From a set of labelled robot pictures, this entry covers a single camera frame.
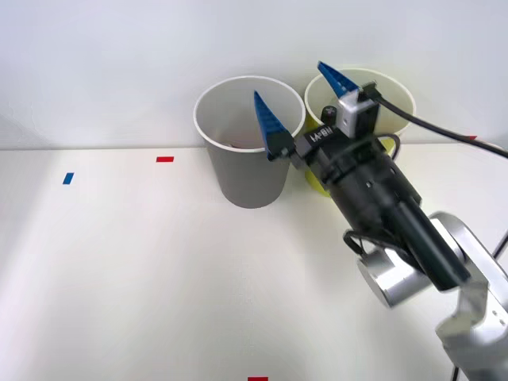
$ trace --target red tape mark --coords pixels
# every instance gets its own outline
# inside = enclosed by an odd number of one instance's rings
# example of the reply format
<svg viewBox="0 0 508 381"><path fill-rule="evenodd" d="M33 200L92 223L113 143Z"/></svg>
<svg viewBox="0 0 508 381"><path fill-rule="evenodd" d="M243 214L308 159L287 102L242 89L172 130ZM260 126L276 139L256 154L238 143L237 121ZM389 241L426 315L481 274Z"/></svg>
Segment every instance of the red tape mark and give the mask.
<svg viewBox="0 0 508 381"><path fill-rule="evenodd" d="M175 161L174 156L157 156L157 163L172 163Z"/></svg>

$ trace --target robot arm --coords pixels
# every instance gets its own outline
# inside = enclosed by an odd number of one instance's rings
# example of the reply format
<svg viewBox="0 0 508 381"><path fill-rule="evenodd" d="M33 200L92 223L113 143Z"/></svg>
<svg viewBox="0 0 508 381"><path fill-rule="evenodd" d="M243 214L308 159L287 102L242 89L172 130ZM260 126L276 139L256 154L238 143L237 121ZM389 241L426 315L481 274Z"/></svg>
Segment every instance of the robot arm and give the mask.
<svg viewBox="0 0 508 381"><path fill-rule="evenodd" d="M446 352L471 381L508 379L506 274L460 220L423 213L421 197L374 135L379 104L368 95L375 83L358 87L323 63L318 68L337 107L325 107L325 124L296 140L255 94L268 159L307 166L329 191L352 227L344 241L387 306L431 283L439 291L459 287L457 311L437 329ZM376 249L365 252L356 240Z"/></svg>

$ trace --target white table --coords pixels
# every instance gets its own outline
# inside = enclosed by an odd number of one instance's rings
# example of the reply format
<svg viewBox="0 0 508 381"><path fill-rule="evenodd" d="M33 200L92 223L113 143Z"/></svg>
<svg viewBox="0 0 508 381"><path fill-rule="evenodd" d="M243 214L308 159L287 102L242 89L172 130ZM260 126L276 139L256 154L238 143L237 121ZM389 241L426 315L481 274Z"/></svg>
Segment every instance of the white table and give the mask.
<svg viewBox="0 0 508 381"><path fill-rule="evenodd" d="M426 212L495 247L508 161L426 144L398 164ZM0 152L0 180L1 381L450 376L434 329L456 293L385 309L301 173L258 210L224 199L200 148Z"/></svg>

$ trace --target yellow paper cup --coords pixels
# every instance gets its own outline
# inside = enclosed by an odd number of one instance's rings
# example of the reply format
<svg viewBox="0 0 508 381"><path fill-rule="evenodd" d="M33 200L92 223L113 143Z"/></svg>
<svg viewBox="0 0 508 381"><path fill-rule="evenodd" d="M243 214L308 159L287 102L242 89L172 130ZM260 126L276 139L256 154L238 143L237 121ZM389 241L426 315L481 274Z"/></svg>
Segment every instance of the yellow paper cup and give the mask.
<svg viewBox="0 0 508 381"><path fill-rule="evenodd" d="M346 68L340 69L339 71L359 86L371 81L376 81L379 92L386 100L394 103L407 113L413 115L416 113L416 104L414 103L413 95L400 82L388 75L361 68ZM319 119L321 111L325 106L335 106L337 104L337 96L328 82L326 82L325 77L323 77L323 75L318 75L310 81L307 86L304 102L307 110L305 127L306 132L309 132L323 125ZM409 124L408 121L405 121L381 106L379 109L378 121L375 125L375 133L395 133L400 136ZM388 152L393 151L394 142L392 140L386 139L383 140L382 143ZM305 177L312 188L329 197L328 192L323 189L321 183L311 171L307 171Z"/></svg>

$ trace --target blue tape mark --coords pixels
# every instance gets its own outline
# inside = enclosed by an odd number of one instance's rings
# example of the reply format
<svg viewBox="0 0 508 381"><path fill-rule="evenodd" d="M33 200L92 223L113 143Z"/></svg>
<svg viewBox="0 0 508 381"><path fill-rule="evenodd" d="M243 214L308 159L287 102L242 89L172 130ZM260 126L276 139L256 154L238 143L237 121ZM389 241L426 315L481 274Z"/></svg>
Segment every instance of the blue tape mark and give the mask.
<svg viewBox="0 0 508 381"><path fill-rule="evenodd" d="M63 185L69 185L74 177L74 172L68 172L63 179Z"/></svg>

